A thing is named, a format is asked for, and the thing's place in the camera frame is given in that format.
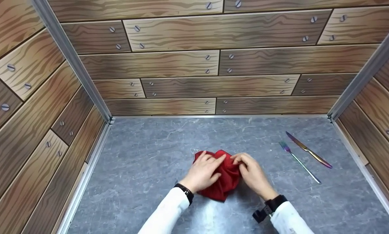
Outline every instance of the wooden plank wall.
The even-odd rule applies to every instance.
[[[93,106],[30,1],[0,0],[0,234],[58,229],[103,124]]]
[[[389,200],[389,59],[337,123]]]
[[[49,3],[113,115],[325,114],[389,33],[389,0]]]

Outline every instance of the rainbow knife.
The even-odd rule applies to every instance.
[[[309,148],[307,148],[307,146],[305,146],[303,143],[301,143],[299,140],[297,140],[297,138],[293,137],[293,135],[291,135],[289,132],[285,132],[287,134],[287,136],[292,140],[294,141],[294,143],[296,143],[298,146],[300,146],[300,148],[302,148],[304,151],[306,152],[309,152],[317,161],[319,161],[321,164],[327,166],[328,168],[332,168],[332,166],[330,165],[330,163],[326,162],[324,159],[322,159],[320,156],[318,156],[315,152],[313,152],[312,150],[310,150]]]

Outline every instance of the gray marble surface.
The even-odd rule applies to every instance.
[[[292,133],[333,165],[328,169],[285,135]],[[322,181],[284,152],[284,140]],[[69,234],[137,233],[199,150],[247,152],[263,166],[315,233],[386,233],[389,216],[324,118],[117,119],[71,223]],[[173,233],[276,233],[252,218],[259,198],[241,183],[225,203],[195,196]]]

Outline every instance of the red napkin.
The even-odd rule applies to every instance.
[[[199,151],[195,154],[195,161],[202,154],[202,152],[203,151]],[[226,158],[214,172],[222,174],[219,179],[210,187],[205,188],[204,190],[199,191],[198,193],[204,197],[223,202],[226,200],[229,191],[235,189],[239,183],[239,178],[241,177],[241,173],[239,172],[239,166],[233,165],[233,160],[230,159],[231,155],[221,149],[218,150],[216,153],[212,153],[209,151],[206,151],[206,153],[212,155],[216,159],[226,154]]]

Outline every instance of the white sleeve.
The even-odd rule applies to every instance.
[[[180,188],[172,188],[138,234],[170,234],[189,204],[186,194]]]
[[[271,222],[280,234],[314,234],[289,201],[276,209]]]

